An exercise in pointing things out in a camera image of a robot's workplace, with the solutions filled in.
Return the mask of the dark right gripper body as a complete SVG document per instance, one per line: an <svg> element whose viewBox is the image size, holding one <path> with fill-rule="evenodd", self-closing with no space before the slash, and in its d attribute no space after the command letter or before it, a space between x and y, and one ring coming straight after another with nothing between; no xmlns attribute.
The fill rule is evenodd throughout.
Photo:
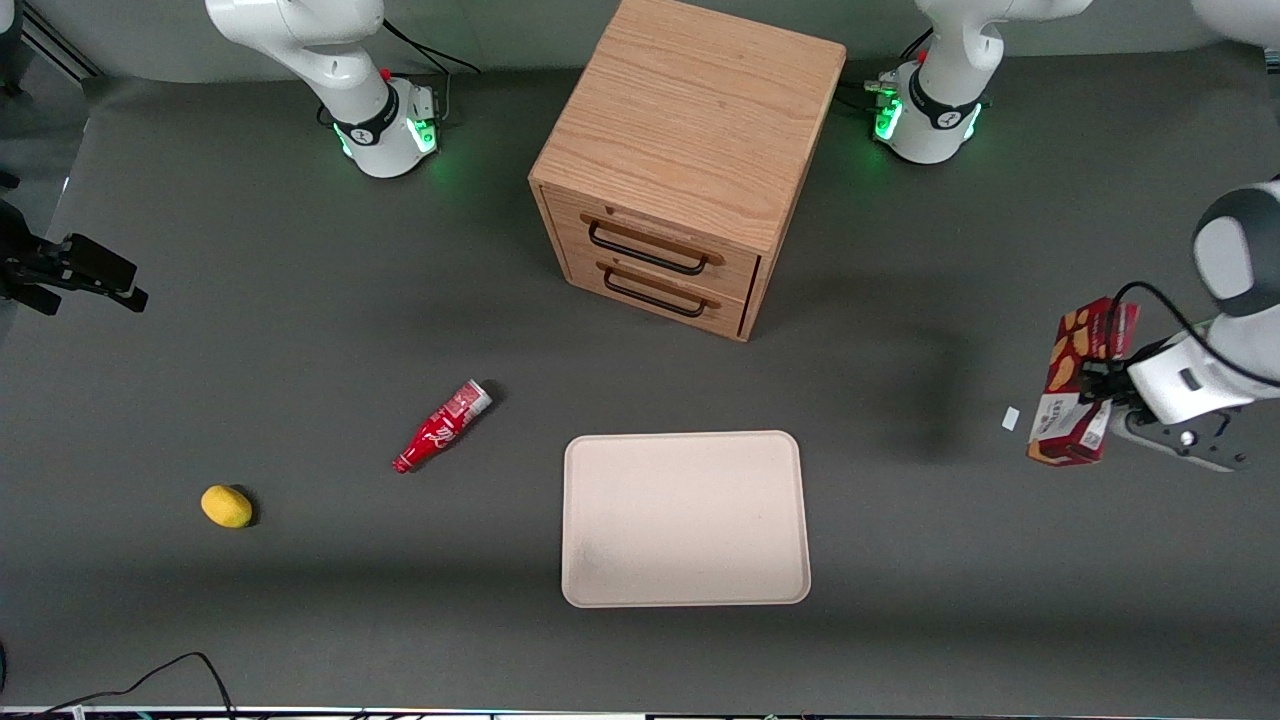
<svg viewBox="0 0 1280 720"><path fill-rule="evenodd" d="M23 214L1 201L1 272L3 281L37 281L44 277L41 251L44 241L35 236Z"/></svg>

